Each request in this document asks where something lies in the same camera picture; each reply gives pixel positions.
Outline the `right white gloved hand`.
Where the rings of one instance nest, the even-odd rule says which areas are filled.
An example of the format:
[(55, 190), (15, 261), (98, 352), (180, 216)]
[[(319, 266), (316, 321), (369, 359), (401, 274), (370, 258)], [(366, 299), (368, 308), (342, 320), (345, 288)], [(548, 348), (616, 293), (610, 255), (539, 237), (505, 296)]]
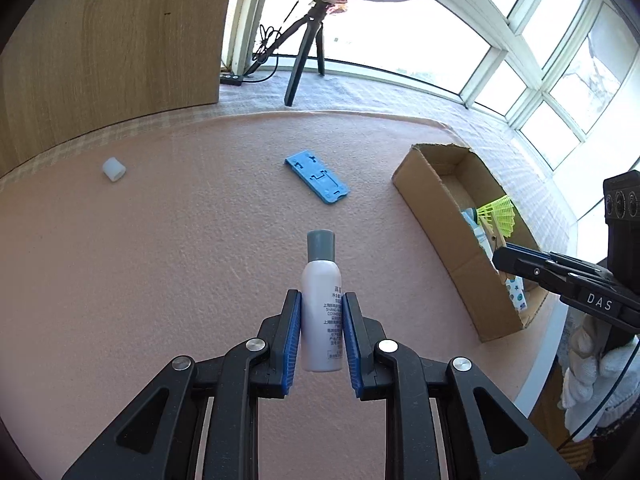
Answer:
[(603, 322), (581, 314), (568, 338), (561, 406), (574, 442), (615, 427), (639, 401), (639, 338), (623, 334), (623, 344), (606, 350), (603, 330)]

